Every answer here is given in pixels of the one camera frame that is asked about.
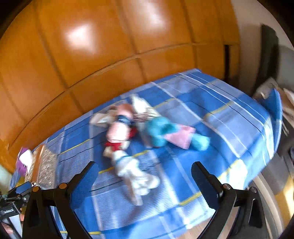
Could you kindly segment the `white grey sock pair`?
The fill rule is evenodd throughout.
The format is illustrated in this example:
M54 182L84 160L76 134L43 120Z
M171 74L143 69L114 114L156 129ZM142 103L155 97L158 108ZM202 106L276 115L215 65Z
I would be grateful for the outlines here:
M142 197L149 194L150 190L155 189L160 184L160 179L139 168L139 161L128 155L123 150L112 151L107 146L103 156L111 159L118 177L121 177L130 193L130 199L136 206L143 204Z

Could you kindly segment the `teal and pink cloth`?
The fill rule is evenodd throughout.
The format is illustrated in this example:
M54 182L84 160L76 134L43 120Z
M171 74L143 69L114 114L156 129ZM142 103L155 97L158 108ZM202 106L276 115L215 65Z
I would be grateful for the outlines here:
M198 134L191 126L176 124L165 117L154 117L145 123L145 131L153 147L164 147L171 143L188 150L194 148L205 151L210 145L210 138Z

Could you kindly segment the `red fuzzy scrunchie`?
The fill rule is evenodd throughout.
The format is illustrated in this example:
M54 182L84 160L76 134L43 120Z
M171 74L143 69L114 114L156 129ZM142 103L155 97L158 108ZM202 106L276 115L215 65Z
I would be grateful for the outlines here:
M138 130L135 127L131 127L131 130L126 140L122 142L110 142L106 140L105 147L110 147L112 151L125 150L129 147L130 139L135 137L137 132Z

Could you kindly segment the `pink towel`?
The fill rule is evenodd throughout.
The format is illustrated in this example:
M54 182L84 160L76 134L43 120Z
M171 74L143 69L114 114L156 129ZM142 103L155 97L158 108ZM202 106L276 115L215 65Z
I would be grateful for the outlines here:
M131 104L125 103L116 107L114 121L110 123L106 134L110 143L121 143L130 137L130 131L134 118L134 111Z

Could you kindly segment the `beige cloth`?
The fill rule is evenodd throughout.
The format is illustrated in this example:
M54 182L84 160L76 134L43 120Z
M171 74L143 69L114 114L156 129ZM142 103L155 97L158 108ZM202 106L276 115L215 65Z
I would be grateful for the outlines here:
M106 113L96 113L89 120L89 124L94 126L107 127L115 121L116 110L108 110Z

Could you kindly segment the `silver ornate tissue box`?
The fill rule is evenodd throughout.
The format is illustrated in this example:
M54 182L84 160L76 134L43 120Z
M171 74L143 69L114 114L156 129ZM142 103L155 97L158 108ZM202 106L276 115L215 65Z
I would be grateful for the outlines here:
M45 144L41 144L35 149L32 157L32 165L25 175L25 182L28 181L44 190L55 188L57 154L50 151Z

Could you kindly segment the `purple cardboard box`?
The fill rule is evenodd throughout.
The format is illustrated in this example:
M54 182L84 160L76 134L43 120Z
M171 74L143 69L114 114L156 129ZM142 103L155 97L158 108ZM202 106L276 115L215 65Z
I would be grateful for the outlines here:
M17 155L16 170L21 176L25 177L27 172L30 171L33 161L32 151L26 147L22 147Z

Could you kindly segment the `blue plaid tablecloth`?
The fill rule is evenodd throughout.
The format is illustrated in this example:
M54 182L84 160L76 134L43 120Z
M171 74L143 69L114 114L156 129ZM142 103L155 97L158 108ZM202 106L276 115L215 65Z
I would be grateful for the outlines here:
M124 103L151 112L143 122L122 114L115 120L134 126L137 134L117 153L120 163L137 163L160 179L157 188L135 206L127 186L103 156L111 132L94 118L113 113ZM77 215L93 238L176 238L212 217L191 176L200 161L222 183L244 189L276 153L282 130L282 102L276 89L258 99L198 69L147 83L96 107L64 127L51 113L53 133L35 129L10 147L36 148L44 143L57 154L57 183L70 180L89 162L99 174Z

